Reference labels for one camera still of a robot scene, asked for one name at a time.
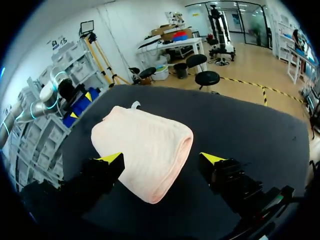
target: cable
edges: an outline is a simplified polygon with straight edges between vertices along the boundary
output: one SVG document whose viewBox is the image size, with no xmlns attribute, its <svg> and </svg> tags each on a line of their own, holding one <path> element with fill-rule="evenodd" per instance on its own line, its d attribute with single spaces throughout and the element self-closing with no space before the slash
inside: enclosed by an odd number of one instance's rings
<svg viewBox="0 0 320 240">
<path fill-rule="evenodd" d="M 97 11 L 98 11 L 98 13 L 99 13 L 100 18 L 103 20 L 104 25 L 105 25 L 106 28 L 108 29 L 108 31 L 109 31 L 109 33 L 110 33 L 110 35 L 111 35 L 111 37 L 112 37 L 112 39 L 113 39 L 113 41 L 114 41 L 114 44 L 115 44 L 115 46 L 116 46 L 116 48 L 117 48 L 117 50 L 118 50 L 118 52 L 119 52 L 119 55 L 120 55 L 120 57 L 121 57 L 121 60 L 122 60 L 123 65 L 124 65 L 126 68 L 130 68 L 130 65 L 128 64 L 128 62 L 127 62 L 125 56 L 123 55 L 123 53 L 121 52 L 121 50 L 120 50 L 120 48 L 119 48 L 119 46 L 118 46 L 118 44 L 117 44 L 117 41 L 116 41 L 116 39 L 115 39 L 112 31 L 111 31 L 111 26 L 108 25 L 108 23 L 106 22 L 106 20 L 103 18 L 100 10 L 99 10 L 98 8 L 96 8 L 96 9 L 97 9 Z M 110 18 L 109 18 L 109 12 L 108 12 L 108 9 L 107 9 L 106 5 L 104 5 L 104 9 L 105 9 L 105 11 L 106 11 L 107 20 L 108 20 L 108 22 L 109 22 L 109 24 L 110 24 L 111 21 L 110 21 Z M 128 79 L 131 79 L 131 77 L 129 76 L 128 71 L 126 71 L 126 74 L 127 74 L 127 76 L 128 76 Z"/>
</svg>

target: blue object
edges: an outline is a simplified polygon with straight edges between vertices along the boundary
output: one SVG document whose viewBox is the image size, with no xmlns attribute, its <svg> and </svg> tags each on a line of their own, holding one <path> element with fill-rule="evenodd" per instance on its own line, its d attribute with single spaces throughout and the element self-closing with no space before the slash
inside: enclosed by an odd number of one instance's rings
<svg viewBox="0 0 320 240">
<path fill-rule="evenodd" d="M 289 34 L 283 34 L 285 37 L 292 39 L 292 37 Z"/>
<path fill-rule="evenodd" d="M 183 40 L 187 40 L 187 39 L 188 39 L 188 36 L 187 35 L 183 35 L 183 36 L 176 36 L 172 40 L 174 42 L 177 42 L 177 41 L 183 41 Z"/>
<path fill-rule="evenodd" d="M 316 62 L 315 62 L 311 57 L 309 57 L 308 59 L 309 59 L 309 61 L 310 61 L 311 63 L 313 63 L 314 65 L 316 64 Z"/>
<path fill-rule="evenodd" d="M 94 101 L 99 96 L 99 93 L 92 87 L 90 87 L 88 89 L 88 92 L 91 95 L 91 100 L 92 101 Z M 77 106 L 84 111 L 90 104 L 91 104 L 91 101 L 88 98 L 86 98 L 86 96 L 84 94 L 84 98 L 80 99 L 80 101 L 78 101 L 78 105 Z"/>
<path fill-rule="evenodd" d="M 305 53 L 299 49 L 295 50 L 298 54 L 300 54 L 301 56 L 305 56 Z"/>
<path fill-rule="evenodd" d="M 92 101 L 90 101 L 86 97 L 86 93 L 83 93 L 81 97 L 74 102 L 74 104 L 71 107 L 72 112 L 63 119 L 63 124 L 67 128 L 70 128 L 77 120 L 77 118 L 79 118 L 81 114 L 85 111 L 85 109 L 99 96 L 99 93 L 93 87 L 89 87 L 87 93 L 90 93 Z"/>
</svg>

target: folded towel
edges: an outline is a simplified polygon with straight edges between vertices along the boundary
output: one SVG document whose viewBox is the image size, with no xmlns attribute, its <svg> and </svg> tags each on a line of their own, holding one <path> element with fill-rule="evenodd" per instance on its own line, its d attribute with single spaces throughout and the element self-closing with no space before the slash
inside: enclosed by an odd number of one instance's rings
<svg viewBox="0 0 320 240">
<path fill-rule="evenodd" d="M 120 106 L 91 133 L 101 157 L 123 153 L 120 182 L 150 204 L 158 203 L 176 180 L 193 139 L 191 129 L 180 122 Z"/>
</svg>

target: yellow black caution tape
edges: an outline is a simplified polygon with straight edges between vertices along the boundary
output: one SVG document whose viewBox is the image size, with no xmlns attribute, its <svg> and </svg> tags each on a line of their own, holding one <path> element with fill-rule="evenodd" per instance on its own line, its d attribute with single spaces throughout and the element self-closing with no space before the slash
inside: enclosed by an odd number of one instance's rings
<svg viewBox="0 0 320 240">
<path fill-rule="evenodd" d="M 269 89 L 269 90 L 272 90 L 272 91 L 277 92 L 277 93 L 279 93 L 279 94 L 285 95 L 285 96 L 287 96 L 287 97 L 289 97 L 289 98 L 291 98 L 291 99 L 294 99 L 294 100 L 296 100 L 296 101 L 298 101 L 298 102 L 300 102 L 300 103 L 302 103 L 302 104 L 305 103 L 303 100 L 298 99 L 298 98 L 296 98 L 296 97 L 294 97 L 294 96 L 291 96 L 291 95 L 289 95 L 289 94 L 286 94 L 285 92 L 279 91 L 279 90 L 277 90 L 277 89 L 274 89 L 274 88 L 271 88 L 271 87 L 267 87 L 267 86 L 265 86 L 264 88 Z"/>
<path fill-rule="evenodd" d="M 302 104 L 305 103 L 303 100 L 300 100 L 300 99 L 298 99 L 298 98 L 296 98 L 296 97 L 294 97 L 294 96 L 291 96 L 291 95 L 289 95 L 289 94 L 287 94 L 287 93 L 285 93 L 285 92 L 282 92 L 282 91 L 280 91 L 280 90 L 274 89 L 274 88 L 272 88 L 272 87 L 262 86 L 262 85 L 260 85 L 260 84 L 256 84 L 256 83 L 252 83 L 252 82 L 247 82 L 247 81 L 241 81 L 241 80 L 232 79 L 232 78 L 227 78 L 227 77 L 220 77 L 220 78 L 221 78 L 221 79 L 230 80 L 230 81 L 234 81 L 234 82 L 238 82 L 238 83 L 242 83 L 242 84 L 253 85 L 253 86 L 256 86 L 256 87 L 263 88 L 263 89 L 268 89 L 268 90 L 274 91 L 274 92 L 276 92 L 276 93 L 285 95 L 285 96 L 287 96 L 287 97 L 289 97 L 289 98 L 291 98 L 291 99 L 294 99 L 294 100 L 298 101 L 299 103 L 302 103 Z"/>
</svg>

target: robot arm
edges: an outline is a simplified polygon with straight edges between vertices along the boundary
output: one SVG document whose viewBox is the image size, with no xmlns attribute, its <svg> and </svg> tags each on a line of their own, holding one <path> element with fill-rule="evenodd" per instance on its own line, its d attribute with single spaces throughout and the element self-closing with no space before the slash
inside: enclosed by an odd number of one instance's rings
<svg viewBox="0 0 320 240">
<path fill-rule="evenodd" d="M 39 100 L 31 103 L 25 110 L 17 102 L 0 125 L 0 149 L 4 147 L 14 127 L 15 122 L 27 123 L 41 116 L 53 114 L 58 111 L 58 94 L 63 98 L 68 97 L 68 92 L 61 86 L 72 85 L 72 81 L 65 71 L 54 67 L 50 73 L 50 81 L 40 92 Z"/>
</svg>

